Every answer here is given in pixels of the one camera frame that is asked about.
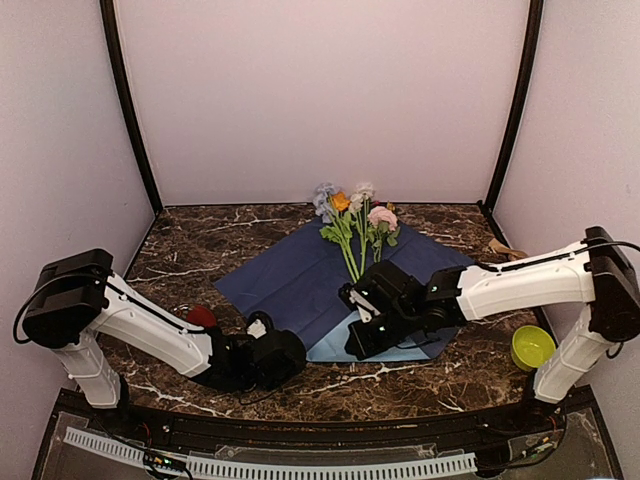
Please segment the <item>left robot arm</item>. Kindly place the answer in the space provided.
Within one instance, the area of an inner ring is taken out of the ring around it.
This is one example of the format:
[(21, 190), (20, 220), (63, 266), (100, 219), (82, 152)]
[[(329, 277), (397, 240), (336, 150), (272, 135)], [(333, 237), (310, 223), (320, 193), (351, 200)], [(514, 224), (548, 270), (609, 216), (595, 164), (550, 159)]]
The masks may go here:
[(113, 257), (92, 249), (45, 265), (16, 314), (15, 343), (54, 352), (90, 406), (120, 436), (141, 427), (124, 378), (108, 363), (99, 334), (164, 362), (188, 380), (235, 393), (279, 388), (306, 366), (306, 349), (268, 314), (249, 316), (240, 334), (226, 334), (213, 313), (196, 306), (181, 319), (136, 292), (112, 268)]

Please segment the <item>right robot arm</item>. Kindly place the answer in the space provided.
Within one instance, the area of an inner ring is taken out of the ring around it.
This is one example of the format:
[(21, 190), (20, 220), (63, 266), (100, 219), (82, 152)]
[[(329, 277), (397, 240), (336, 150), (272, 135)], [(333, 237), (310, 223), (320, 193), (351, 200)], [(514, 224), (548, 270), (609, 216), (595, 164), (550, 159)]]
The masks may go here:
[(536, 369), (532, 394), (510, 413), (521, 434), (534, 432), (570, 388), (615, 344), (639, 334), (639, 285), (625, 243), (599, 226), (579, 242), (548, 254), (502, 264), (436, 271), (425, 284), (389, 260), (374, 264), (340, 299), (358, 312), (345, 350), (359, 360), (416, 332), (462, 327), (502, 312), (579, 303), (578, 319), (550, 359)]

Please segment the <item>pink and blue fake flower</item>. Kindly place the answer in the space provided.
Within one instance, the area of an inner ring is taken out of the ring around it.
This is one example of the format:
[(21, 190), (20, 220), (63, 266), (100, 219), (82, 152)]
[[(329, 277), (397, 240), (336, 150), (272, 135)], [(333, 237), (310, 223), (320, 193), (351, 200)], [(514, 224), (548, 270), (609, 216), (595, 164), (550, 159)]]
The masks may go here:
[[(350, 200), (350, 196), (355, 189), (348, 194), (343, 189), (331, 183), (322, 183), (316, 187), (312, 198), (312, 205), (316, 213), (316, 207), (319, 204), (319, 196), (324, 191), (342, 191)], [(385, 246), (396, 247), (399, 244), (398, 237), (400, 236), (401, 226), (396, 215), (395, 207), (392, 203), (381, 203), (374, 198), (371, 202), (370, 211), (368, 215), (368, 242), (366, 250), (366, 267), (368, 263), (368, 255), (372, 255), (372, 261), (374, 263), (382, 260), (382, 252)], [(353, 239), (351, 242), (351, 248), (354, 253), (357, 266), (359, 267), (360, 260), (360, 246), (359, 236), (356, 231), (354, 222), (353, 226)]]

